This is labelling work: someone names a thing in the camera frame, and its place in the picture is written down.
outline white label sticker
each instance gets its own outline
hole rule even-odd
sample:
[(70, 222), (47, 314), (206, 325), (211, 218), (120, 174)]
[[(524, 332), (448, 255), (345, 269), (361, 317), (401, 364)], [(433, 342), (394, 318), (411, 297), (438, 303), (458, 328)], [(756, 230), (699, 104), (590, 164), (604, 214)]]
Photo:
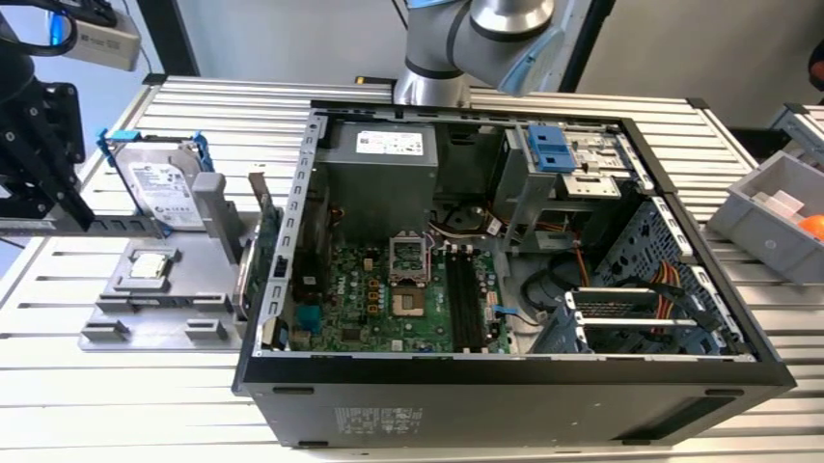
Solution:
[(498, 232), (501, 232), (501, 225), (504, 225), (501, 221), (493, 217), (492, 222), (489, 222), (489, 226), (486, 227), (486, 233), (497, 236)]
[(424, 155), (424, 134), (414, 132), (358, 133), (358, 152), (365, 154)]
[(128, 167), (138, 182), (140, 198), (152, 209), (155, 218), (172, 228), (202, 226), (192, 191), (180, 169), (148, 162), (132, 162)]

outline wire bundle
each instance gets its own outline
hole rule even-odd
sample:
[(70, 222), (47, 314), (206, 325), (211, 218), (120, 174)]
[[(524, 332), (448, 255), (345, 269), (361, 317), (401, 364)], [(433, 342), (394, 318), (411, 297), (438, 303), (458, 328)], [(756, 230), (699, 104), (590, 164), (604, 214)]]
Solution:
[[(665, 285), (681, 287), (681, 276), (679, 275), (679, 271), (675, 266), (667, 262), (661, 261), (661, 266), (659, 267), (659, 273), (653, 277), (651, 283), (663, 283)], [(659, 306), (656, 308), (656, 319), (667, 320), (672, 314), (672, 307), (675, 306), (675, 302), (665, 300), (661, 295), (659, 295)]]

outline orange object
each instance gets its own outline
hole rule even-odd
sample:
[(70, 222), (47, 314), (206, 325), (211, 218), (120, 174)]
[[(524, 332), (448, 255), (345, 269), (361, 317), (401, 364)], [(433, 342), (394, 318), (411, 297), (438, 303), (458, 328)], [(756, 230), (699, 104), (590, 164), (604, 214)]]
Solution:
[(819, 239), (824, 239), (824, 215), (812, 215), (799, 222), (799, 227), (812, 233)]

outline motherboard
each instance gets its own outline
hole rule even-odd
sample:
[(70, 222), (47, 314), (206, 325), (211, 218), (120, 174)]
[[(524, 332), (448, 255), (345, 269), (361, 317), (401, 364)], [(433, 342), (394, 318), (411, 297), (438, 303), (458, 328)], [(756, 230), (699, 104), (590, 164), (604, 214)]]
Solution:
[[(411, 239), (394, 243), (394, 249), (391, 245), (334, 248), (323, 301), (298, 307), (293, 349), (509, 353), (505, 319), (493, 311), (500, 294), (489, 253), (425, 249), (421, 262), (415, 245)], [(460, 259), (469, 266), (458, 276), (453, 266)], [(393, 269), (410, 277), (399, 278)], [(456, 292), (457, 286), (464, 286), (462, 292)], [(474, 297), (461, 305), (473, 311), (469, 316), (450, 305), (450, 296), (462, 297), (454, 294)], [(311, 313), (309, 322), (302, 313)]]

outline blue plastic clip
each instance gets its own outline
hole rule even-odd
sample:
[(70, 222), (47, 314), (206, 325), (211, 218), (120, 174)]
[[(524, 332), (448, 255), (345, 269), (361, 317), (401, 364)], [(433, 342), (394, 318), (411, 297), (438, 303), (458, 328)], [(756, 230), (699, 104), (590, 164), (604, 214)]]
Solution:
[(199, 155), (200, 155), (200, 168), (206, 172), (215, 172), (215, 165), (211, 162), (211, 154), (208, 153), (208, 142), (206, 141), (206, 137), (198, 131), (195, 132), (195, 136), (192, 137), (192, 141), (198, 145)]

